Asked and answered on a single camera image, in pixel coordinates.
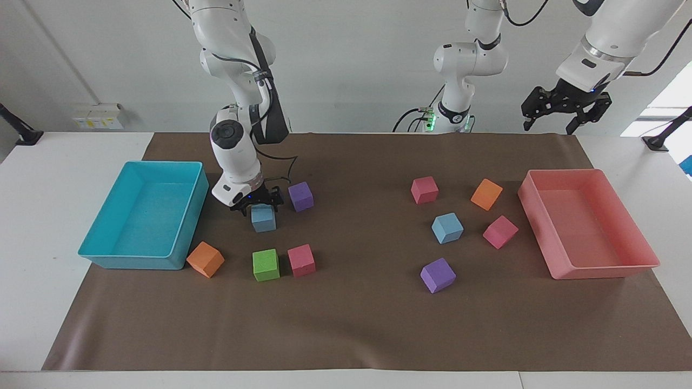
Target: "pink bin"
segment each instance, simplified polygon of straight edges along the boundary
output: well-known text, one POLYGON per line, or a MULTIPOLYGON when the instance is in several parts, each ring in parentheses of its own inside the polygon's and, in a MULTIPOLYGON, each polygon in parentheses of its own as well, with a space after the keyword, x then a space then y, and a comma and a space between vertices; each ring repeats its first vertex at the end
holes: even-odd
POLYGON ((519 199, 556 280, 626 277, 660 265, 600 170, 530 170, 519 199))

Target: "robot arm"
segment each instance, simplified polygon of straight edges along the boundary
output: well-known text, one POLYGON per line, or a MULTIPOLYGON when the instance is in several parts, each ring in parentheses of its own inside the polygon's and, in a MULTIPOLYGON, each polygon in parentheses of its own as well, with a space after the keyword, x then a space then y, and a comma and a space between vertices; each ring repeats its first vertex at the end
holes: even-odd
POLYGON ((435 53, 435 69, 445 79, 444 95, 435 106, 434 132, 458 132, 464 128, 475 87, 470 75, 496 75, 507 67, 507 50, 501 42, 500 0, 472 0, 466 29, 473 43, 440 46, 435 53))
POLYGON ((582 13, 592 16, 591 26, 558 67, 560 80, 555 88, 546 91, 536 87, 522 104, 526 131, 537 118, 554 112, 576 114, 567 126, 568 134, 600 120, 612 102, 604 89, 623 75, 646 42, 668 23, 685 0, 573 2, 582 13))
POLYGON ((210 141, 224 173, 212 194, 232 210, 246 213, 254 203, 283 203, 278 188, 267 190, 251 136, 259 144, 279 143, 289 133, 269 65, 271 41, 256 33, 243 0, 185 0, 197 40, 200 62, 210 75, 228 84, 236 104, 212 119, 210 141))

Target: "brown table cover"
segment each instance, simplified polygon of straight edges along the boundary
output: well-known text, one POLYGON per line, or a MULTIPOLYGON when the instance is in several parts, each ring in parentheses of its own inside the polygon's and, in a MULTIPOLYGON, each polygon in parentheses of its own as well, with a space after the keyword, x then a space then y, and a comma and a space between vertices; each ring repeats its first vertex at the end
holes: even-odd
MULTIPOLYGON (((289 203, 257 234, 209 195, 191 249, 223 253, 211 279, 92 264, 45 370, 692 370, 692 339, 653 272, 550 278, 516 193, 528 169, 590 168, 574 137, 292 134, 263 150, 300 155, 292 178, 315 207, 289 203), (428 175, 439 198, 417 206, 411 182, 428 175), (489 212, 469 201, 483 178, 504 188, 489 212), (465 231, 440 245, 430 226, 448 212, 465 231), (500 215, 519 233, 498 251, 481 235, 500 215), (317 273, 293 278, 286 250, 306 243, 317 273), (267 248, 283 276, 257 282, 251 253, 267 248), (440 257, 457 280, 433 295, 419 274, 440 257)), ((207 134, 156 134, 144 159, 202 161, 212 185, 220 175, 207 134)), ((266 176, 287 166, 266 161, 266 176)))

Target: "blue plastic tray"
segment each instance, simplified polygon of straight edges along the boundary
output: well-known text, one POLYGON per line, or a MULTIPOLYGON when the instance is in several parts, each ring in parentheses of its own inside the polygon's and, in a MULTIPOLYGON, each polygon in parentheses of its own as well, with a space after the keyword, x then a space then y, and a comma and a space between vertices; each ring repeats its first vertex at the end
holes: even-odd
POLYGON ((106 269, 182 269, 208 189, 200 162, 127 162, 78 254, 106 269))

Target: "white table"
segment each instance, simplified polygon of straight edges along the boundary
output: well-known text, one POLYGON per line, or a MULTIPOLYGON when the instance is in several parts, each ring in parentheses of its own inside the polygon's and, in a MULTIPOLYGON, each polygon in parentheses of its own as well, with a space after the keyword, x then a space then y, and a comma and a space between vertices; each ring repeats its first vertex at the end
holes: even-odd
MULTIPOLYGON (((77 248, 123 163, 141 159, 151 137, 47 133, 0 164, 0 388, 692 387, 692 372, 40 372, 89 268, 77 248)), ((638 138, 579 140, 661 259, 656 276, 689 331, 692 182, 638 138)))

